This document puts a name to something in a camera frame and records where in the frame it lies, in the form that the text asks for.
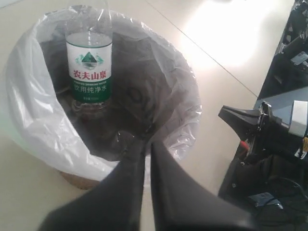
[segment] wire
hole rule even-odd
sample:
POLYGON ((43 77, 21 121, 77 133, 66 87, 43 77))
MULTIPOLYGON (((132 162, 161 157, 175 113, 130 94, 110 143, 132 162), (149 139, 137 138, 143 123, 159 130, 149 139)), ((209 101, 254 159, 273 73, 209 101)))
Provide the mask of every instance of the wire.
POLYGON ((295 182, 294 180, 291 180, 291 179, 289 179, 289 178, 279 177, 279 179, 282 179, 282 180, 291 182, 291 183, 293 183, 294 185, 296 185, 296 186, 300 189, 300 192, 301 192, 301 194, 303 195, 303 197, 305 197, 305 198, 308 200, 308 196, 305 194, 305 190, 303 189, 303 187, 302 187, 299 183, 297 183, 297 182, 295 182))

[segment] black plastic part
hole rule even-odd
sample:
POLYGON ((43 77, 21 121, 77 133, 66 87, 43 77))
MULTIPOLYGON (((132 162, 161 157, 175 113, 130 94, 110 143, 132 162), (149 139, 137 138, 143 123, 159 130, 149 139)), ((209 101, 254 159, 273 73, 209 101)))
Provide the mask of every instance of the black plastic part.
POLYGON ((195 182, 162 142, 151 148, 151 187, 157 231, 255 231, 249 213, 214 196, 195 182))
POLYGON ((236 132, 242 141, 245 141, 249 134, 257 131, 261 112, 223 106, 218 116, 236 132))
POLYGON ((40 231, 138 231, 144 180, 143 142, 135 142, 93 190, 49 213, 40 231))

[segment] green label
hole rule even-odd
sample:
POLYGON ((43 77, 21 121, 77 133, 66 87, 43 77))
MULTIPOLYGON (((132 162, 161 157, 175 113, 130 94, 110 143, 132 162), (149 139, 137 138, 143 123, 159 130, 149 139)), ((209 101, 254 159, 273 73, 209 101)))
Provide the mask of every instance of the green label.
POLYGON ((82 103, 108 100, 111 96, 112 44, 98 48, 66 45, 74 99, 82 103))
POLYGON ((111 78, 99 82, 82 82, 73 79, 73 98, 83 103, 101 103, 111 96, 111 78))

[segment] clear water bottle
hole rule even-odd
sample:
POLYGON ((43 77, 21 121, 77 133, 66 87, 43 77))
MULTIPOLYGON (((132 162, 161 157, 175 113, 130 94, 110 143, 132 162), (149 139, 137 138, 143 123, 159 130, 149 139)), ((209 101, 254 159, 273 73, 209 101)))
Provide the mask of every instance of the clear water bottle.
POLYGON ((111 100, 112 26, 106 0, 71 0, 66 46, 72 109, 77 116, 104 116, 111 100))

